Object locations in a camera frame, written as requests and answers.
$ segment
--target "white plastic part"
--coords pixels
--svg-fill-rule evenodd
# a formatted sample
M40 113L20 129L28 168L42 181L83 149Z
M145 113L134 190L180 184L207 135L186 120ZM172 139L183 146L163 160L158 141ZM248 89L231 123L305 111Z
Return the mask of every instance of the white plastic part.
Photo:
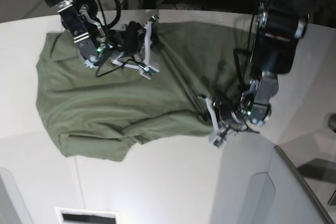
M209 142L212 145L215 145L218 148L223 149L226 146L226 139L221 137L221 134L223 133L224 130L219 129L216 112L215 112L214 107L212 105L213 102L209 97L205 98L204 101L205 101L206 107L207 107L207 109L210 113L212 125L213 125L213 128L214 128L214 132L209 136Z
M152 25L153 23L151 21L148 21L145 23L144 28L146 29L145 39L144 39L144 47L145 47L145 58L143 60L143 67L133 65L133 64L125 64L125 68L132 68L132 69L138 69L140 72L140 75L146 77L147 79L151 80L152 77L149 74L152 72L160 72L160 66L159 63L152 61L151 59L151 36L152 36ZM120 53L118 56L113 56L111 59L111 62L115 65L122 66L123 63L119 61L124 55L124 52Z

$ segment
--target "green cloth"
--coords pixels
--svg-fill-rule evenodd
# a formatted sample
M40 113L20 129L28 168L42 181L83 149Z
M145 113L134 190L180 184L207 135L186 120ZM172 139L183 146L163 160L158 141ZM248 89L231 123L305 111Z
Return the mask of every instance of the green cloth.
M203 23L159 24L152 80L125 68L95 78L78 58L70 33L48 34L37 64L37 109L64 156L122 161L135 143L174 135L206 136L212 124L199 94L237 89L233 49L248 33ZM101 73L113 66L108 63Z

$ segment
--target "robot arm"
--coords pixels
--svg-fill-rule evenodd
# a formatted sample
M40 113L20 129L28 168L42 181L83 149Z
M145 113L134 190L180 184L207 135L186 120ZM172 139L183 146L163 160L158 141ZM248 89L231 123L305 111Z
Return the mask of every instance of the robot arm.
M138 69L148 79L159 72L159 65L151 60L152 25L158 21L153 16L146 24L130 22L124 30L111 30L120 20L121 5L115 0L117 15L104 26L97 18L98 7L94 0L44 0L48 6L57 6L63 26L73 36L83 64L100 69L107 61L119 67Z
M216 91L211 97L212 102L207 103L213 124L218 124L214 127L217 130L209 137L212 144L224 146L231 132L255 132L250 126L261 127L269 119L270 100L279 89L278 74L291 71L297 44L307 30L308 15L325 1L260 0L252 52L241 49L234 52L235 57L238 51L250 57L249 85L243 84L243 77L237 71L242 93L231 101Z

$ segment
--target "white table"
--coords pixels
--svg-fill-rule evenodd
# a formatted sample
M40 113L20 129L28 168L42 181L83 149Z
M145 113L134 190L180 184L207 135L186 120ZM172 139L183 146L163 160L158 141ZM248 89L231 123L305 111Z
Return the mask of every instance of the white table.
M157 12L125 11L119 25L145 22ZM107 15L109 20L113 16L114 12ZM162 23L198 21L245 30L250 24L249 15L232 13L161 10L159 16ZM66 159L54 147L35 108L35 65L46 33L60 31L59 16L0 24L0 168L13 173L34 223L57 224L55 207L119 211L122 224L209 223L217 177L226 159L221 160L221 152L206 138L177 136L136 145L122 163ZM333 29L312 25L300 42L292 72L279 78L273 115L263 129L272 142L282 143L283 132L330 55L335 35ZM240 148L229 144L235 151ZM247 151L254 159L242 161L251 163L249 171L262 170L272 144L255 140Z

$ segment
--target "rectangular slot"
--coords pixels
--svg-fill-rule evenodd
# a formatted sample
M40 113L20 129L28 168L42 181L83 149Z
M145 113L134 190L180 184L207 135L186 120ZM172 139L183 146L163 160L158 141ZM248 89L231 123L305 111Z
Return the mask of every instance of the rectangular slot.
M115 218L100 217L95 215L62 214L65 223L78 224L117 224Z

